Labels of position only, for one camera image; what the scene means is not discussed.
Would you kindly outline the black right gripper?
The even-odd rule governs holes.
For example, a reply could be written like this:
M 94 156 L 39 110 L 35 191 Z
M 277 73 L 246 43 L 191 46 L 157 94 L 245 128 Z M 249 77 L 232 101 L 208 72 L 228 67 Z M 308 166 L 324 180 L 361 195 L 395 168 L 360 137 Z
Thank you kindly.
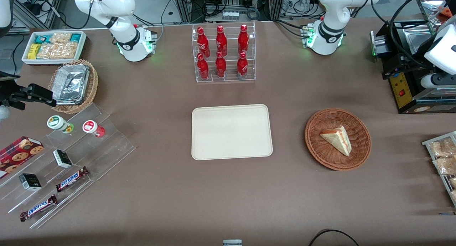
M 25 102 L 38 102 L 50 107 L 56 106 L 53 93 L 37 84 L 29 84 L 28 87 L 19 86 L 16 79 L 20 75 L 0 73 L 0 101 L 1 105 L 16 108 L 20 111 L 25 110 Z

